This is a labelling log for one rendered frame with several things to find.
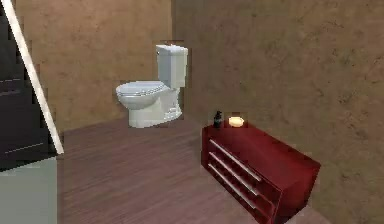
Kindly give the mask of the red chest of drawers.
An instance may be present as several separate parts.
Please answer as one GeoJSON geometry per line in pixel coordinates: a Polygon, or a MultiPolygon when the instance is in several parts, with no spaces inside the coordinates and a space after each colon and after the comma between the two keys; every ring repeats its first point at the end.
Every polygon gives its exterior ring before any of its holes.
{"type": "Polygon", "coordinates": [[[320,163],[251,124],[202,129],[202,166],[258,224],[285,224],[308,203],[320,163]]]}

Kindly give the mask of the pale round soap dish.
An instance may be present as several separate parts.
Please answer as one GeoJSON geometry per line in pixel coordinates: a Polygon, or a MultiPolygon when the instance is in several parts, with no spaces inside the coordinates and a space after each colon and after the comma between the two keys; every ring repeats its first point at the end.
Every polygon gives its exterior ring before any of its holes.
{"type": "Polygon", "coordinates": [[[233,116],[228,119],[228,123],[231,127],[242,127],[244,124],[244,119],[239,116],[233,116]]]}

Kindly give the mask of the white toilet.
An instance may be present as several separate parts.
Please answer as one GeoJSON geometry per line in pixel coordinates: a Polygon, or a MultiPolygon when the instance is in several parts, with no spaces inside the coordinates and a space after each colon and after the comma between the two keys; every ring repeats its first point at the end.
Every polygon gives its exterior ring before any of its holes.
{"type": "Polygon", "coordinates": [[[178,45],[156,46],[158,79],[131,81],[116,87],[118,101],[128,110],[128,124],[147,128],[182,115],[180,90],[186,86],[188,49],[178,45]]]}

